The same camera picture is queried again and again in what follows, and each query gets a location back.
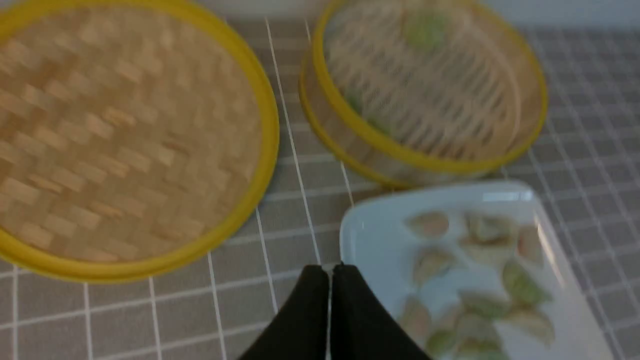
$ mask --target white wall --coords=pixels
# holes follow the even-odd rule
[[[0,0],[0,8],[14,0]],[[328,0],[197,0],[226,16],[316,16]],[[640,28],[640,0],[482,0],[511,22]]]

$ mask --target steamer basket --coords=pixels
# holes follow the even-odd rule
[[[529,46],[466,0],[335,1],[314,32],[300,100],[340,159],[400,188],[497,170],[531,146],[547,112]]]
[[[0,255],[131,281],[218,246],[264,194],[275,98],[186,1],[25,1],[0,15]]]

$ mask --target raw dumpling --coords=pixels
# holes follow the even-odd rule
[[[518,234],[517,224],[505,217],[493,217],[477,213],[467,214],[469,235],[479,243],[513,239]]]
[[[470,238],[464,238],[459,245],[471,260],[498,269],[513,255],[513,246],[508,241],[476,243]]]
[[[404,313],[398,323],[413,342],[420,348],[424,346],[431,327],[431,315],[420,300],[415,297],[406,299]]]
[[[434,332],[427,340],[427,354],[440,359],[446,353],[450,352],[456,346],[456,333],[451,330],[438,330]]]
[[[502,340],[491,321],[474,313],[466,312],[458,318],[456,334],[460,339],[487,341],[502,346]]]
[[[511,311],[504,321],[549,347],[556,340],[556,332],[549,318],[533,309],[521,308]]]
[[[491,341],[465,340],[456,352],[455,360],[509,360],[499,344]]]
[[[538,266],[544,266],[545,260],[542,254],[542,245],[538,236],[538,228],[527,225],[518,232],[518,255]]]
[[[406,225],[419,238],[437,240],[449,230],[449,217],[439,211],[423,213],[408,219]]]
[[[551,301],[552,297],[527,273],[527,270],[511,259],[502,270],[502,284],[514,302],[526,306],[536,306]]]
[[[487,319],[502,318],[511,307],[506,301],[491,295],[472,291],[461,291],[459,295],[467,311]]]
[[[456,258],[444,250],[425,250],[413,269],[413,283],[422,286],[432,277],[449,271],[456,264]]]

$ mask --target countertop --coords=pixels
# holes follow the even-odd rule
[[[329,154],[302,114],[298,72],[313,24],[229,23],[280,107],[279,162],[262,204],[209,256],[147,281],[88,286],[0,263],[1,360],[237,359],[304,265],[339,261],[345,210],[385,190]],[[640,359],[640,33],[523,32],[545,66],[549,116],[501,176],[539,193],[616,357]]]

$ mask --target rectangular plate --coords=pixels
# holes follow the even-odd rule
[[[440,240],[419,239],[404,224],[425,211],[444,211],[449,216],[448,233]],[[542,269],[519,259],[536,282],[554,301],[539,308],[554,324],[556,340],[545,348],[540,342],[512,327],[497,323],[504,349],[511,360],[611,360],[607,346],[575,276],[558,243],[540,200],[528,186],[511,181],[476,183],[434,190],[420,190],[370,200],[349,210],[340,227],[343,262],[356,265],[385,309],[398,318],[409,295],[427,305],[434,322],[446,309],[460,302],[458,290],[483,290],[508,299],[500,271],[466,257],[457,246],[467,233],[466,211],[506,215],[521,225],[538,226],[545,257]],[[417,289],[413,266],[420,250],[431,245],[445,248],[465,264]]]

